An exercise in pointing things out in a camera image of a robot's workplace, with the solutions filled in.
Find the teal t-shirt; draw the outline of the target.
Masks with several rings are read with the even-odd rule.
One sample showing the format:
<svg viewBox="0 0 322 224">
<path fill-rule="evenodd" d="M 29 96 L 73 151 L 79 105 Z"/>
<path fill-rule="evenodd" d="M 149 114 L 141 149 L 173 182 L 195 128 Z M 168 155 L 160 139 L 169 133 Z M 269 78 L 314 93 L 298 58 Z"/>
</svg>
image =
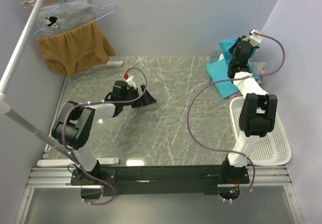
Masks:
<svg viewBox="0 0 322 224">
<path fill-rule="evenodd" d="M 229 50 L 241 39 L 242 39 L 241 37 L 238 37 L 238 38 L 222 40 L 219 42 L 219 46 L 222 49 L 222 53 L 227 65 L 229 65 L 232 58 L 232 54 L 230 53 Z"/>
</svg>

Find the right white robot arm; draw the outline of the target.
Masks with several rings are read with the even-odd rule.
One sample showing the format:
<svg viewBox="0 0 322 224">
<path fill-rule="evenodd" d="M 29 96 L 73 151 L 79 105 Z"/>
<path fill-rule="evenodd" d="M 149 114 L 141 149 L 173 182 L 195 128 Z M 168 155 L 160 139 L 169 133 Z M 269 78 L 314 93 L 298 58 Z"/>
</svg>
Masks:
<svg viewBox="0 0 322 224">
<path fill-rule="evenodd" d="M 227 76 L 244 97 L 239 116 L 240 134 L 231 153 L 222 163 L 221 178 L 225 184 L 247 177 L 246 166 L 256 144 L 274 129 L 277 97 L 264 91 L 252 76 L 249 59 L 262 41 L 261 36 L 242 36 L 228 50 L 231 60 Z"/>
</svg>

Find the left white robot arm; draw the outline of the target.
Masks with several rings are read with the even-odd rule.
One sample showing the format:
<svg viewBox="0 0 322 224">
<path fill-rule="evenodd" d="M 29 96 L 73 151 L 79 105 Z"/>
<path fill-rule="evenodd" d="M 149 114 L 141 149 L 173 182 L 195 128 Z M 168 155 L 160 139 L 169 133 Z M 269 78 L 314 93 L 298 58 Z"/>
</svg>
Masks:
<svg viewBox="0 0 322 224">
<path fill-rule="evenodd" d="M 68 101 L 58 116 L 51 136 L 64 146 L 88 184 L 94 185 L 102 179 L 100 162 L 86 147 L 93 123 L 117 117 L 125 106 L 139 108 L 157 103 L 145 85 L 140 88 L 142 94 L 133 81 L 116 81 L 102 102 L 79 104 Z"/>
</svg>

